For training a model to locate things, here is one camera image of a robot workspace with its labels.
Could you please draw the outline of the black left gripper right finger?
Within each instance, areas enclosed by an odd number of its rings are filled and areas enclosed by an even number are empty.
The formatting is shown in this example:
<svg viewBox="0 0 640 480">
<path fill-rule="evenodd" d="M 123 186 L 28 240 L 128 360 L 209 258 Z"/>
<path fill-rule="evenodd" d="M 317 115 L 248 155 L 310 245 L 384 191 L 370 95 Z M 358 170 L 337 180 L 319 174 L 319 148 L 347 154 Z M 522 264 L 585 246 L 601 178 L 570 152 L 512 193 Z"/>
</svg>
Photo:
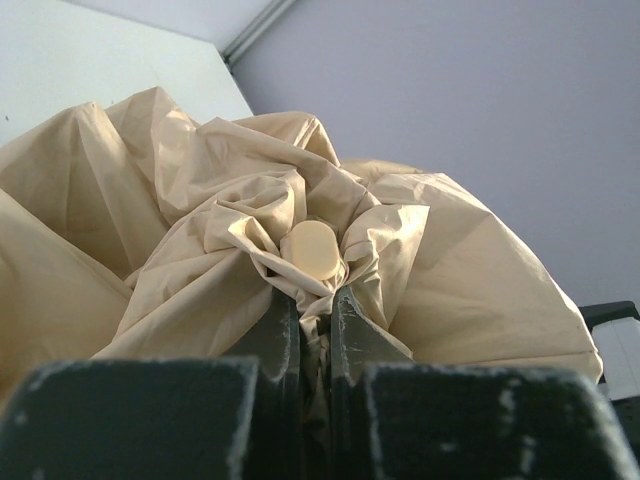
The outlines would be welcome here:
<svg viewBox="0 0 640 480">
<path fill-rule="evenodd" d="M 553 368 L 411 361 L 359 307 L 333 301 L 334 479 L 635 479 L 611 404 Z"/>
</svg>

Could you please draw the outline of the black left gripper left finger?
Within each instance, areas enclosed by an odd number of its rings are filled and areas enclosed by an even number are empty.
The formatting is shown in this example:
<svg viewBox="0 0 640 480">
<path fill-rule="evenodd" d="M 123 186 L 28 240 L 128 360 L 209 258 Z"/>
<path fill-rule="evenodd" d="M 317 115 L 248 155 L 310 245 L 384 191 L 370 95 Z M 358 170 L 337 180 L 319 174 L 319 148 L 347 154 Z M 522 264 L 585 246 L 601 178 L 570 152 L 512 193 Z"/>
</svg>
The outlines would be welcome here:
<svg viewBox="0 0 640 480">
<path fill-rule="evenodd" d="M 5 479 L 300 479 L 301 335 L 274 292 L 214 360 L 69 361 L 18 388 L 1 418 Z"/>
</svg>

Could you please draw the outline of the beige folding umbrella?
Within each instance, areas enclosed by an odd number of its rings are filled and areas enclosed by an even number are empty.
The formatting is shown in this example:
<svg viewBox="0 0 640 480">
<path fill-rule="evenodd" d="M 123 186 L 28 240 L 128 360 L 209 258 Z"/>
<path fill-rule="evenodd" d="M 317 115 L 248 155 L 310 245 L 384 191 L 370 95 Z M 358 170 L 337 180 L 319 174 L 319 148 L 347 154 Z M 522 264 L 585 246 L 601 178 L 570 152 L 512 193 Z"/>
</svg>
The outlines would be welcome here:
<svg viewBox="0 0 640 480">
<path fill-rule="evenodd" d="M 530 248 L 442 173 L 340 160 L 303 112 L 193 121 L 159 88 L 58 113 L 1 150 L 1 397 L 84 359 L 214 358 L 292 297 L 326 440 L 320 323 L 349 287 L 420 363 L 603 363 Z"/>
</svg>

